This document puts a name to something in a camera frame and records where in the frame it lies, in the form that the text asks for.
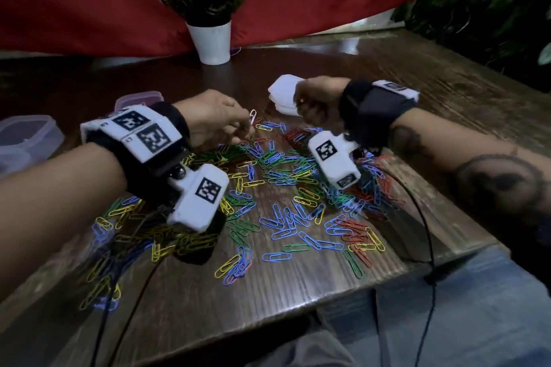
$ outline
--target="hand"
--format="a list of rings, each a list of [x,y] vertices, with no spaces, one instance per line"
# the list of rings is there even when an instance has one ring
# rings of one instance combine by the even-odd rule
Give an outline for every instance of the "hand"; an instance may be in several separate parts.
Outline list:
[[[212,138],[219,143],[238,144],[247,141],[254,132],[249,112],[235,99],[216,90],[207,90],[174,104],[189,128],[192,147]]]
[[[340,120],[338,106],[349,78],[319,76],[296,84],[294,102],[308,124],[321,126]]]

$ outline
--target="person's left hand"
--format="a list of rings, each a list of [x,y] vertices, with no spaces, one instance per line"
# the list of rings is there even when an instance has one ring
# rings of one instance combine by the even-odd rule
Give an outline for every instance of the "person's left hand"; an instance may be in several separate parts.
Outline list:
[[[192,147],[214,138],[219,143],[235,145],[248,141],[254,132],[249,111],[235,99],[216,90],[180,100],[174,106],[182,113],[189,128]]]

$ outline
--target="white container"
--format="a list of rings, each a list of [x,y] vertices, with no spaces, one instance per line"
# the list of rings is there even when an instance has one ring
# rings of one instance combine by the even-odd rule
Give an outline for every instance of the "white container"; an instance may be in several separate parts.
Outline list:
[[[139,105],[141,103],[145,104],[145,106],[151,106],[152,104],[163,100],[164,98],[162,97],[162,94],[156,92],[155,90],[150,92],[127,94],[126,96],[122,96],[117,99],[115,102],[115,112],[127,106]]]
[[[0,177],[47,160],[64,139],[51,116],[4,119],[0,122]]]
[[[217,66],[230,61],[231,21],[210,28],[186,25],[203,64]]]

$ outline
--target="black wrist strap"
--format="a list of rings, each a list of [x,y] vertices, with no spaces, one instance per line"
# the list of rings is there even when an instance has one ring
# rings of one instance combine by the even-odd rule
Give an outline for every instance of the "black wrist strap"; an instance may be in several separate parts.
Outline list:
[[[350,81],[341,96],[339,113],[352,140],[362,147],[386,147],[390,126],[417,102],[369,81]]]
[[[175,190],[166,182],[170,172],[191,153],[189,129],[182,114],[170,103],[160,101],[151,109],[166,116],[182,135],[182,139],[165,148],[145,163],[140,163],[121,142],[102,131],[92,131],[87,142],[108,149],[117,158],[127,181],[127,191],[154,204],[167,204]]]

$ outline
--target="clear plastic container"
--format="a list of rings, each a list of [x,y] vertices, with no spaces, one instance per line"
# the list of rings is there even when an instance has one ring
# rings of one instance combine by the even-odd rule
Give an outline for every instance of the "clear plastic container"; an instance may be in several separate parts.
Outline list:
[[[4,119],[0,122],[0,177],[47,160],[64,139],[51,116]]]
[[[139,105],[144,103],[146,106],[150,106],[157,101],[162,101],[164,98],[159,92],[150,91],[150,92],[141,92],[134,94],[127,94],[126,96],[120,97],[115,102],[115,112],[125,108],[126,106]]]

